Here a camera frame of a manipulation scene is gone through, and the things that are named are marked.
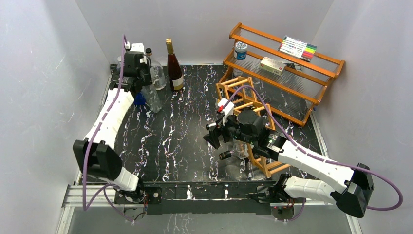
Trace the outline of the clear glass bottle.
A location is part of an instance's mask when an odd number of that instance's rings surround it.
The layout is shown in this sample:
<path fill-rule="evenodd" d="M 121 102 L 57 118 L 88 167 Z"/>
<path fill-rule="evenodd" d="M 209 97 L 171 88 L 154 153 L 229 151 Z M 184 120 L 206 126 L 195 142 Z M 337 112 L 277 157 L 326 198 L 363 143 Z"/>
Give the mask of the clear glass bottle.
<path fill-rule="evenodd" d="M 166 78 L 164 75 L 163 67 L 159 61 L 157 61 L 155 58 L 152 57 L 152 49 L 151 48 L 146 48 L 145 53 L 150 57 L 151 59 L 151 77 L 152 77 L 152 83 L 157 91 L 162 90 L 166 86 Z"/>

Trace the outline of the clear bottle bottom rack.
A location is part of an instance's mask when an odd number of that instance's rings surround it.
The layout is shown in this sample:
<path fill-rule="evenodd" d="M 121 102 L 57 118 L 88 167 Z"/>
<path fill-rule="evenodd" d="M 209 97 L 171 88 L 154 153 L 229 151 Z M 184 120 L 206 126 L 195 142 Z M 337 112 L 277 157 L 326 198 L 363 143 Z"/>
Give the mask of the clear bottle bottom rack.
<path fill-rule="evenodd" d="M 141 92 L 149 108 L 154 113 L 158 113 L 162 109 L 162 103 L 154 85 L 143 86 Z"/>

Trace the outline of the dark red wine bottle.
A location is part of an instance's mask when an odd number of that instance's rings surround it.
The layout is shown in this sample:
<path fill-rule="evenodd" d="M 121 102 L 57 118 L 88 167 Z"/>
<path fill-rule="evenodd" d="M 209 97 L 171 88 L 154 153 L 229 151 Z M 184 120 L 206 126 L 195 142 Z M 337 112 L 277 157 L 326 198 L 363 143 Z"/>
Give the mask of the dark red wine bottle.
<path fill-rule="evenodd" d="M 172 91 L 179 91 L 184 87 L 184 76 L 179 64 L 179 61 L 174 53 L 172 39 L 166 39 L 166 47 L 168 53 L 167 69 Z"/>

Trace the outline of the blue square bottle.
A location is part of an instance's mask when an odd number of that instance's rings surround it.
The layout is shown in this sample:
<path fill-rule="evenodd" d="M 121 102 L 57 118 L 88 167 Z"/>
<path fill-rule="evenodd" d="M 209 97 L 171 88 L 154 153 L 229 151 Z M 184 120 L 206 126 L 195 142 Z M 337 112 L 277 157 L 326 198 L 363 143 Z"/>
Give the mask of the blue square bottle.
<path fill-rule="evenodd" d="M 136 94 L 133 103 L 134 103 L 135 106 L 145 106 L 146 105 L 146 99 L 145 99 L 144 95 L 141 92 L 139 92 L 139 93 Z"/>

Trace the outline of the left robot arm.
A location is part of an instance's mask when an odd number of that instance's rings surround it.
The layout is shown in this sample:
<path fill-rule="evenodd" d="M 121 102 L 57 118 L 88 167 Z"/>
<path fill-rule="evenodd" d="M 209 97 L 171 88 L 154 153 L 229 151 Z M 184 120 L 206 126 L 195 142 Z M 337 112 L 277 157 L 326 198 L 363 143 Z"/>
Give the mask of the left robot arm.
<path fill-rule="evenodd" d="M 141 178 L 124 165 L 114 150 L 118 130 L 142 87 L 150 85 L 151 60 L 144 52 L 127 51 L 120 63 L 120 72 L 110 81 L 106 100 L 90 131 L 73 144 L 73 152 L 82 172 L 114 185 L 129 202 L 139 203 L 145 198 Z"/>

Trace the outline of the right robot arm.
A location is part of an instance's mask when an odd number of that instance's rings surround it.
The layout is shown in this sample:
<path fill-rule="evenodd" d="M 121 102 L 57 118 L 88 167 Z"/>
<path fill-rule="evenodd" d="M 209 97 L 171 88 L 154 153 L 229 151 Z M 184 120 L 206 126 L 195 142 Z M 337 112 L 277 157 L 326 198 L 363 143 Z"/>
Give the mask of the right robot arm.
<path fill-rule="evenodd" d="M 255 154 L 289 164 L 315 177 L 303 179 L 283 174 L 271 188 L 267 201 L 309 198 L 335 204 L 353 217 L 364 217 L 374 190 L 372 177 L 366 173 L 368 166 L 360 163 L 360 169 L 351 169 L 303 149 L 285 134 L 267 128 L 265 119 L 251 109 L 238 115 L 220 114 L 206 129 L 208 134 L 203 138 L 215 149 L 220 147 L 220 137 L 224 142 L 238 140 L 253 145 Z"/>

